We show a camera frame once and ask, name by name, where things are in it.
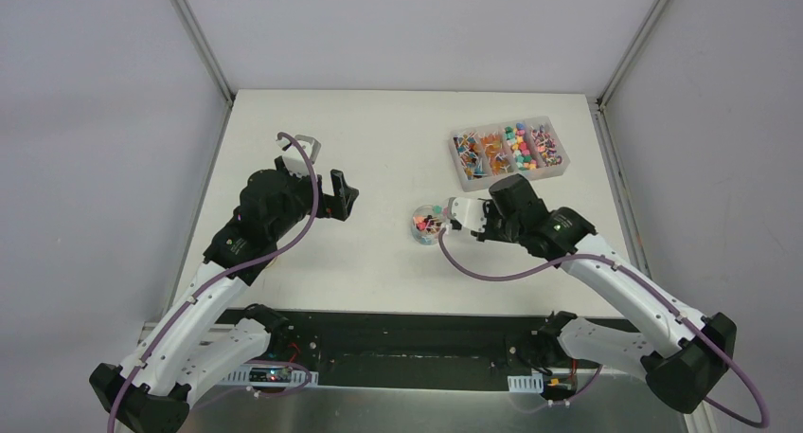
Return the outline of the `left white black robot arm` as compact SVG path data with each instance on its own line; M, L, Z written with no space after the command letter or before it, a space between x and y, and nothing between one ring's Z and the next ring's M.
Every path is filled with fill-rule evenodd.
M281 359L289 336L278 329L285 318L257 304L224 337L200 341L220 315L246 291L266 266L286 252L279 240L296 224L314 218L345 221L359 191L341 171L330 173L333 193L321 178L282 164L253 173L240 193L232 218L213 237L188 289L136 350L120 364L101 363L89 378L109 418L133 432L176 432L190 410L229 373L261 356Z

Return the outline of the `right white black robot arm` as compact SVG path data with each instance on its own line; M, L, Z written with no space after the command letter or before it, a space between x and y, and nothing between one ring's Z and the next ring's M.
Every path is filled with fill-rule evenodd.
M633 326L628 333L568 312L551 314L534 335L535 361L552 367L591 361L644 381L668 407L692 413L729 369L737 326L670 295L624 261L595 227L569 207L548 209L516 174L488 199L451 204L479 241L518 244L590 287Z

